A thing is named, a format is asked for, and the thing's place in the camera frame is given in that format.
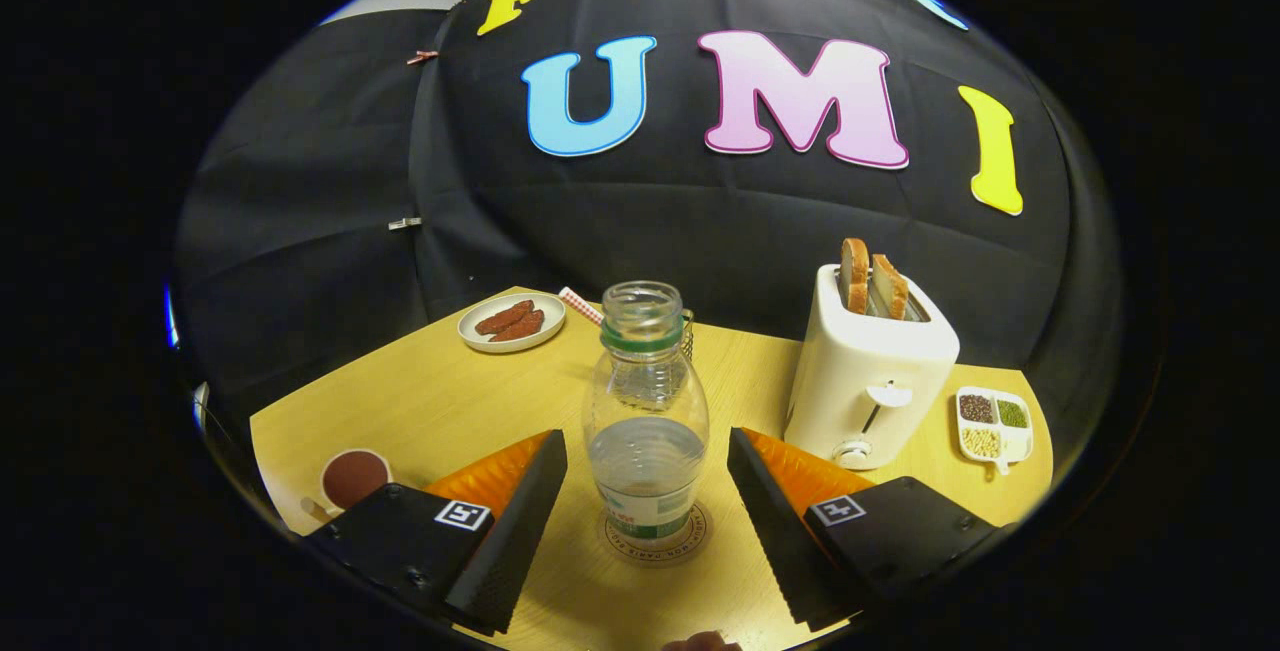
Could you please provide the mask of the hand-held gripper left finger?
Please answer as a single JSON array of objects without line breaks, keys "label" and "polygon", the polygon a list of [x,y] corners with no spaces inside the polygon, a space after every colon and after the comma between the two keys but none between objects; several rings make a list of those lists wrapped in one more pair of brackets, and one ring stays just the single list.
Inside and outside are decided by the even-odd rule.
[{"label": "hand-held gripper left finger", "polygon": [[384,483],[303,544],[419,614],[506,633],[566,469],[547,428],[425,490]]}]

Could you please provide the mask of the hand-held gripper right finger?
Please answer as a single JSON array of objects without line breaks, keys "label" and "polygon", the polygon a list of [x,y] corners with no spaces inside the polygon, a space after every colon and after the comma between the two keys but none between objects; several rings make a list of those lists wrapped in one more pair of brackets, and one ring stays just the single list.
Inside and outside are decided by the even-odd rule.
[{"label": "hand-held gripper right finger", "polygon": [[870,482],[754,428],[731,428],[727,468],[794,620],[813,631],[919,599],[1001,538],[910,475]]}]

